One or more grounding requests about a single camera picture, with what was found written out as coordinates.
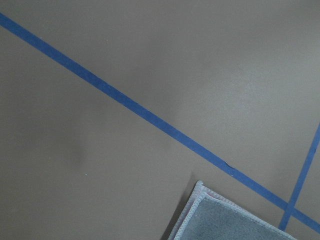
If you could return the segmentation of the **pink towel with white hem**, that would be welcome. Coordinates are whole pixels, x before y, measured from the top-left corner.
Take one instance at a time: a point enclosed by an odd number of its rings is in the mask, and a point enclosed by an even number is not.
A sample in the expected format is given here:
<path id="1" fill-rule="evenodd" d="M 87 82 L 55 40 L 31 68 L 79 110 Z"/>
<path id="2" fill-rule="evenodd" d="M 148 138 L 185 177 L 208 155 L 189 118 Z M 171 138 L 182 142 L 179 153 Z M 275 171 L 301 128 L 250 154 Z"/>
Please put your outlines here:
<path id="1" fill-rule="evenodd" d="M 169 240 L 293 240 L 294 237 L 251 214 L 199 180 Z"/>

